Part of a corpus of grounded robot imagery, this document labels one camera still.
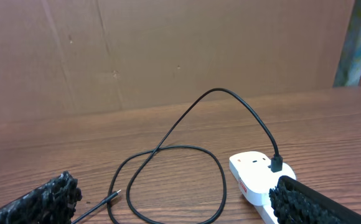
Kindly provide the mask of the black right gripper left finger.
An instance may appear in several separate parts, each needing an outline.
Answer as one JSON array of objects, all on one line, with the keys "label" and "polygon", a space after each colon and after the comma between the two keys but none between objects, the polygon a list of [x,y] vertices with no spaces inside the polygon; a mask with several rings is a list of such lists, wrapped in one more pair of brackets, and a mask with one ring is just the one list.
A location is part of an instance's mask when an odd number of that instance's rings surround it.
[{"label": "black right gripper left finger", "polygon": [[0,224],[69,224],[82,199],[78,180],[65,171],[0,208]]}]

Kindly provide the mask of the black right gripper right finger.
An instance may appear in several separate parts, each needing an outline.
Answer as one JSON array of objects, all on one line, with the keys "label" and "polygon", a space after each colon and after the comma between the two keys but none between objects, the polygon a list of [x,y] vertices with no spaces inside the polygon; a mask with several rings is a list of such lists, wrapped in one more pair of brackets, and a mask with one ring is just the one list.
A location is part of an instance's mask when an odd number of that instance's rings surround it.
[{"label": "black right gripper right finger", "polygon": [[285,175],[269,197],[279,224],[361,224],[360,214]]}]

